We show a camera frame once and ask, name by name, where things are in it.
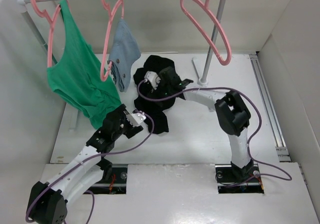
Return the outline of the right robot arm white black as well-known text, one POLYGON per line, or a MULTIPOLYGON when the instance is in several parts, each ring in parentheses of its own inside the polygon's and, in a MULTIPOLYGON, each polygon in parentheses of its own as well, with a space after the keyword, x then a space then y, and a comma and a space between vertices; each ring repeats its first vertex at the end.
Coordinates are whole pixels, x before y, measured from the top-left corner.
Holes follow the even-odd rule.
POLYGON ((224 93, 193 85, 190 79, 181 80, 172 67, 167 67, 158 74, 149 74, 148 79, 158 98, 174 95, 212 109, 217 115, 220 128, 229 138, 232 177, 242 181, 249 176, 253 167, 247 151, 251 113, 239 93, 235 90, 224 93))

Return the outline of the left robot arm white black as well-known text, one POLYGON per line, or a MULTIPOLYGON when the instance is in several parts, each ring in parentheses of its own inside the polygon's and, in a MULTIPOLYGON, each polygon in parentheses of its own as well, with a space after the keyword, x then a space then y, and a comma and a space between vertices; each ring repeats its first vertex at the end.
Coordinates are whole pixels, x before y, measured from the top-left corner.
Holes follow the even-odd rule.
POLYGON ((37 182, 31 189, 25 220, 28 223, 64 223, 68 207, 96 182, 111 178, 115 142, 132 138, 143 130, 149 116, 139 110, 129 113, 124 104, 108 113, 79 154, 47 182, 37 182))

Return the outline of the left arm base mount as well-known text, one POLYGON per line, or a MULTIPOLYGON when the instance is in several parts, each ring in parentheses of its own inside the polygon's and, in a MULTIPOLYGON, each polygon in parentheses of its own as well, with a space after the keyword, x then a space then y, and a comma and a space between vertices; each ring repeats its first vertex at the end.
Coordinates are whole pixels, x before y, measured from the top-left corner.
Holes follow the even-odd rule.
POLYGON ((102 179, 89 190, 93 194, 126 194, 128 165, 116 164, 112 167, 109 179, 102 179))

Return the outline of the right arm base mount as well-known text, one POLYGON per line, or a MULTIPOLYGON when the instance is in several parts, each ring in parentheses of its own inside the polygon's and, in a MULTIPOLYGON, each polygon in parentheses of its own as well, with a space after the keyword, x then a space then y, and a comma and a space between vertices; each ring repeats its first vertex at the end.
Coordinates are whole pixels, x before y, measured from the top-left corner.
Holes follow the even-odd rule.
POLYGON ((215 176, 219 194, 264 194, 264 188, 260 177, 254 177, 254 171, 259 171, 258 165, 254 164, 248 175, 243 180, 238 180, 230 164, 215 166, 215 176))

